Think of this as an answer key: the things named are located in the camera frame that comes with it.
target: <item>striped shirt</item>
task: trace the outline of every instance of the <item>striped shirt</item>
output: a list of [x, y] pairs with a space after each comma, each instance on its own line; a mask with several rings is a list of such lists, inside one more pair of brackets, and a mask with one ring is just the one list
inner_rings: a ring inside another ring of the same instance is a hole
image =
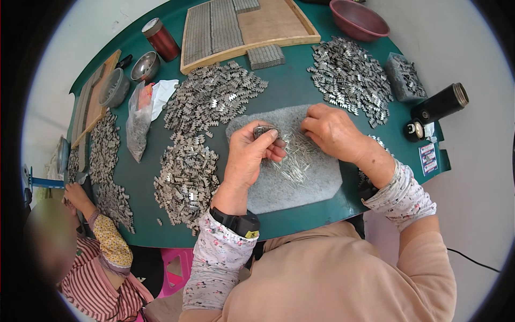
[[150, 302], [152, 295], [133, 274], [125, 279], [118, 291], [115, 290], [100, 264], [100, 256], [98, 240], [77, 238], [75, 261], [61, 282], [63, 295], [79, 311], [95, 320], [135, 320], [143, 306], [141, 298]]

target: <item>green table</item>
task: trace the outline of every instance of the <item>green table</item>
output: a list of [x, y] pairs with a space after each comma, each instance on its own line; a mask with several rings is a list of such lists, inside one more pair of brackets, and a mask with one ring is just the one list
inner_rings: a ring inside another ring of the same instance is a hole
[[[182, 2], [183, 4], [172, 1], [167, 2], [143, 15], [120, 32], [93, 58], [73, 84], [70, 92], [75, 94], [75, 104], [77, 104], [83, 84], [98, 66], [117, 49], [122, 50], [122, 57], [128, 54], [132, 54], [134, 57], [133, 63], [125, 69], [125, 74], [130, 78], [129, 73], [136, 60], [142, 54], [153, 50], [141, 33], [142, 26], [150, 19], [159, 17], [177, 43], [181, 44], [187, 9], [202, 2], [204, 1], [190, 1], [187, 4], [184, 4], [184, 2]], [[344, 36], [334, 25], [328, 6], [296, 2], [317, 28], [322, 40], [329, 41], [331, 36]], [[389, 38], [381, 38], [372, 43], [360, 43], [360, 45], [379, 60], [381, 65], [384, 65], [390, 52], [400, 53], [399, 49]], [[263, 80], [268, 80], [269, 85], [262, 94], [257, 98], [251, 99], [249, 104], [246, 105], [246, 114], [323, 101], [322, 94], [311, 81], [311, 74], [306, 71], [306, 68], [313, 65], [311, 45], [283, 47], [282, 50], [286, 58], [285, 65], [255, 71], [257, 76]], [[234, 60], [245, 68], [250, 69], [246, 56], [237, 57]], [[179, 79], [183, 81], [186, 76], [180, 73], [179, 67], [179, 58], [169, 63], [162, 62], [156, 79], [153, 81], [157, 82], [161, 79]], [[169, 139], [172, 132], [164, 128], [163, 116], [165, 111], [151, 124], [147, 136], [147, 147], [140, 164], [136, 163], [127, 149], [125, 132], [125, 122], [128, 117], [127, 102], [135, 87], [136, 83], [131, 82], [129, 95], [125, 101], [120, 107], [111, 111], [118, 115], [116, 126], [121, 127], [121, 130], [118, 132], [121, 142], [118, 150], [119, 160], [114, 169], [113, 180], [116, 184], [124, 186], [126, 188], [125, 192], [130, 195], [129, 203], [134, 213], [134, 228], [136, 231], [136, 234], [131, 234], [121, 225], [120, 233], [131, 245], [193, 247], [197, 238], [192, 236], [191, 231], [184, 224], [170, 225], [166, 211], [159, 208], [154, 198], [153, 180], [154, 176], [159, 175], [161, 169], [159, 157], [167, 145], [172, 144], [172, 141]], [[375, 129], [369, 126], [368, 119], [362, 112], [359, 116], [351, 115], [351, 119], [364, 134], [380, 137], [397, 159], [411, 166], [415, 173], [415, 178], [420, 183], [423, 183], [443, 171], [450, 170], [451, 167], [447, 151], [436, 149], [439, 169], [427, 177], [423, 176], [418, 147], [427, 144], [428, 141], [414, 144], [404, 138], [402, 128], [410, 120], [409, 108], [409, 104], [398, 101], [391, 102], [389, 105], [391, 117], [388, 123], [386, 125], [379, 125]], [[67, 135], [68, 140], [71, 139], [72, 127], [73, 122], [70, 121]], [[220, 181], [224, 178], [229, 148], [225, 137], [225, 128], [225, 125], [211, 128], [214, 137], [212, 139], [207, 138], [205, 143], [205, 145], [208, 145], [220, 155], [220, 159], [217, 162], [218, 170], [216, 171]], [[438, 123], [436, 124], [436, 136], [438, 141], [443, 140]], [[259, 215], [261, 239], [269, 239], [312, 229], [366, 211], [367, 208], [362, 205], [357, 195], [359, 178], [356, 167], [353, 164], [341, 162], [340, 169], [343, 184], [332, 199]], [[160, 218], [163, 221], [163, 226], [159, 226], [156, 218]]]

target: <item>red plastic basin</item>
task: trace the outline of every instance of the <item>red plastic basin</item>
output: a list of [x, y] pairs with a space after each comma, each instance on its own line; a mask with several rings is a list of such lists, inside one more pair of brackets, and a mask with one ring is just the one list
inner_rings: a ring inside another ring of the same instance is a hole
[[352, 0], [332, 0], [334, 23], [349, 37], [360, 41], [374, 41], [390, 34], [390, 27], [380, 15]]

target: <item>white plastic bag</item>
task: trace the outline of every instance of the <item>white plastic bag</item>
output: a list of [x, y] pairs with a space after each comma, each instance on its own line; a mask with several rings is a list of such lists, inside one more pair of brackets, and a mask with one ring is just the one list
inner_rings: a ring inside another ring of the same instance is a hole
[[139, 163], [147, 146], [147, 132], [152, 116], [152, 99], [145, 89], [145, 82], [136, 86], [129, 100], [129, 117], [125, 124], [127, 148]]

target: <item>black thermos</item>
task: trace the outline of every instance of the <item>black thermos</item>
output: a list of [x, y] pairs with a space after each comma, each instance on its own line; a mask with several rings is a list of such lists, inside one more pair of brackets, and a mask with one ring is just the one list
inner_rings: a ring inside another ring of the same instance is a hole
[[418, 118], [422, 124], [429, 124], [442, 117], [462, 110], [469, 103], [469, 97], [461, 83], [449, 85], [411, 109], [411, 118]]

